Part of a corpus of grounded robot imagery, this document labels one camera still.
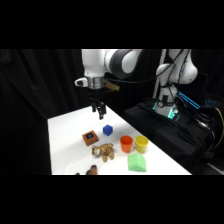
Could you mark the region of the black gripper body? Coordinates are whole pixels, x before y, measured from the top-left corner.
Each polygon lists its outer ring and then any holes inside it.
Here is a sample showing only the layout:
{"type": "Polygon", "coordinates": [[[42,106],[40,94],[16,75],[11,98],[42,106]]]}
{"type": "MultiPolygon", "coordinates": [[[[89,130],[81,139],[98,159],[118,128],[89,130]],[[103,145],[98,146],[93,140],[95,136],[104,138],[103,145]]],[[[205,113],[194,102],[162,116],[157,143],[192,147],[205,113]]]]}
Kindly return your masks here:
{"type": "Polygon", "coordinates": [[[103,104],[103,89],[89,89],[88,93],[91,106],[96,105],[98,111],[99,106],[103,104]]]}

